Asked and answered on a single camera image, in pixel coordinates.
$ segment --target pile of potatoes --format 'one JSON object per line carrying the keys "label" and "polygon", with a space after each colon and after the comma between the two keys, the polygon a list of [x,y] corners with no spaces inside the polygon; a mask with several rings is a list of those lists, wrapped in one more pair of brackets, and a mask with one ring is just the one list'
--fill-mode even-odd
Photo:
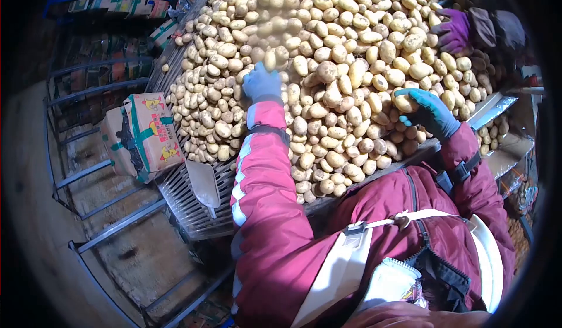
{"label": "pile of potatoes", "polygon": [[476,139],[480,146],[480,155],[485,156],[501,145],[503,138],[509,132],[508,118],[505,114],[489,121],[476,132]]}
{"label": "pile of potatoes", "polygon": [[469,56],[437,50],[439,0],[207,0],[176,37],[185,71],[170,86],[189,160],[228,160],[240,148],[242,83],[259,61],[277,70],[299,203],[341,196],[414,154],[432,137],[398,117],[418,109],[401,88],[422,88],[468,119],[492,92]]}

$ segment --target jacket zipper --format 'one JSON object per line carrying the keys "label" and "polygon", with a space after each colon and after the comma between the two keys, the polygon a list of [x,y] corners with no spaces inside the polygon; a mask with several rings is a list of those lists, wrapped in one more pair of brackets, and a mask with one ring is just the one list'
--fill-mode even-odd
{"label": "jacket zipper", "polygon": [[[418,202],[416,200],[416,187],[415,187],[415,184],[414,184],[414,180],[412,179],[412,176],[408,174],[408,170],[406,168],[404,168],[404,174],[408,178],[408,181],[410,182],[410,188],[412,190],[412,207],[413,207],[412,212],[416,212],[418,210]],[[407,263],[407,262],[411,261],[413,258],[420,255],[427,248],[435,257],[437,257],[437,259],[439,259],[447,267],[451,268],[453,270],[453,272],[457,273],[459,276],[464,278],[464,280],[469,281],[470,279],[466,274],[462,273],[458,268],[453,266],[449,261],[446,261],[441,256],[437,255],[435,253],[435,251],[433,251],[431,246],[429,246],[429,235],[428,235],[427,231],[425,230],[425,226],[423,225],[421,220],[418,220],[417,222],[418,222],[418,226],[420,227],[420,230],[421,230],[421,232],[424,236],[424,240],[426,239],[426,244],[418,252],[416,252],[416,254],[411,255],[404,262]]]}
{"label": "jacket zipper", "polygon": [[410,188],[412,190],[412,212],[416,212],[418,210],[418,201],[416,200],[416,186],[414,185],[414,180],[412,179],[411,175],[408,174],[408,170],[404,168],[404,174],[408,178],[410,182]]}
{"label": "jacket zipper", "polygon": [[464,280],[466,280],[467,282],[470,282],[470,278],[464,274],[462,271],[460,271],[458,268],[456,268],[455,266],[453,266],[451,264],[451,262],[447,261],[446,259],[442,258],[441,256],[439,256],[438,254],[435,253],[435,251],[433,251],[433,249],[431,248],[431,246],[429,246],[429,234],[427,233],[427,231],[425,230],[425,226],[423,225],[423,221],[421,219],[418,219],[416,221],[418,223],[418,226],[420,227],[420,231],[422,233],[422,235],[424,236],[424,240],[427,239],[427,243],[425,244],[425,246],[423,246],[418,252],[416,252],[415,254],[411,255],[409,258],[405,259],[404,262],[406,262],[406,264],[408,264],[412,259],[416,258],[417,256],[419,256],[422,252],[424,252],[425,249],[428,249],[435,257],[437,257],[437,259],[439,261],[441,261],[443,264],[445,264],[447,267],[449,267],[450,269],[453,270],[454,273],[458,274],[459,276],[461,276]]}

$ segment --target red jacket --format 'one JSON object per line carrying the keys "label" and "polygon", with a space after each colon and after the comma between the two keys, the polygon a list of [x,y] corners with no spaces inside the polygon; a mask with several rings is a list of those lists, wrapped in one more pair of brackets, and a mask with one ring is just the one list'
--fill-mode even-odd
{"label": "red jacket", "polygon": [[[283,108],[274,102],[252,106],[247,122],[249,129],[258,124],[286,127]],[[441,147],[448,170],[462,160],[467,162],[477,151],[478,143],[466,123]],[[424,167],[406,168],[413,188],[405,170],[381,177],[344,199],[328,226],[332,234],[318,240],[313,238],[302,205],[297,204],[290,168],[288,148],[279,135],[256,133],[244,140],[231,198],[237,228],[232,244],[237,260],[233,313],[239,326],[290,327],[339,232],[350,223],[387,219],[407,209],[434,208],[463,218],[478,215],[500,249],[503,294],[509,289],[515,251],[503,201],[486,162],[454,187],[454,200]],[[471,278],[465,297],[468,310],[484,309],[478,255],[465,223],[459,217],[431,217],[423,223],[437,255]],[[421,237],[415,222],[402,232],[395,225],[374,228],[361,286],[368,285],[374,268],[385,257],[403,261],[415,254],[423,244]]]}

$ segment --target reflective stripe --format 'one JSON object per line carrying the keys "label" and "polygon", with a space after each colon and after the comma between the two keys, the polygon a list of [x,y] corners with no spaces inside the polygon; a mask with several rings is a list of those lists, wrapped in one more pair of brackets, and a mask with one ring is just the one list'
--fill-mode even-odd
{"label": "reflective stripe", "polygon": [[236,274],[236,272],[234,272],[234,282],[232,283],[232,296],[236,298],[236,296],[238,296],[238,293],[240,293],[240,290],[242,290],[242,282],[240,282],[240,279],[238,279],[238,275]]}
{"label": "reflective stripe", "polygon": [[256,106],[257,104],[254,104],[248,108],[248,113],[246,114],[246,126],[248,130],[256,125]]}
{"label": "reflective stripe", "polygon": [[232,219],[238,227],[242,227],[246,221],[246,215],[242,213],[242,210],[240,210],[240,200],[236,201],[234,205],[232,205]]}
{"label": "reflective stripe", "polygon": [[232,189],[232,196],[236,199],[236,202],[232,205],[232,219],[236,223],[238,227],[242,227],[242,225],[246,221],[246,215],[240,209],[240,200],[246,195],[245,192],[242,191],[240,185],[244,178],[246,177],[242,172],[242,162],[246,156],[248,156],[252,152],[252,148],[249,146],[249,142],[252,140],[252,134],[248,135],[244,139],[244,143],[242,144],[242,148],[240,149],[240,153],[238,157],[240,161],[238,162],[238,171],[236,172],[236,185]]}
{"label": "reflective stripe", "polygon": [[243,240],[244,238],[242,237],[242,233],[240,232],[240,230],[238,230],[236,234],[234,234],[232,242],[230,243],[230,255],[235,261],[243,255],[243,252],[240,249],[240,245],[242,244]]}
{"label": "reflective stripe", "polygon": [[235,315],[237,313],[238,313],[238,305],[236,305],[236,303],[233,303],[232,308],[230,309],[230,314]]}

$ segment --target cartoon logo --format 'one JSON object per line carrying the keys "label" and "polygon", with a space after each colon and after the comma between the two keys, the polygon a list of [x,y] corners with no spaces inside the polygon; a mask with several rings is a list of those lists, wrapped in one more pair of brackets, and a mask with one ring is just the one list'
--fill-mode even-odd
{"label": "cartoon logo", "polygon": [[178,143],[175,143],[175,147],[172,149],[172,145],[170,143],[167,143],[166,146],[164,146],[162,148],[162,156],[160,157],[160,161],[164,161],[165,163],[168,162],[168,158],[172,157],[173,155],[176,155],[179,157],[179,146]]}
{"label": "cartoon logo", "polygon": [[162,100],[162,97],[158,96],[158,99],[143,100],[140,103],[145,105],[146,108],[148,108],[151,111],[158,111],[158,105],[160,105],[160,107],[162,107],[162,109],[164,109],[164,104],[160,102],[161,100]]}
{"label": "cartoon logo", "polygon": [[148,127],[152,129],[152,132],[154,133],[154,135],[158,135],[158,128],[156,127],[156,123],[154,121],[151,121],[148,124]]}

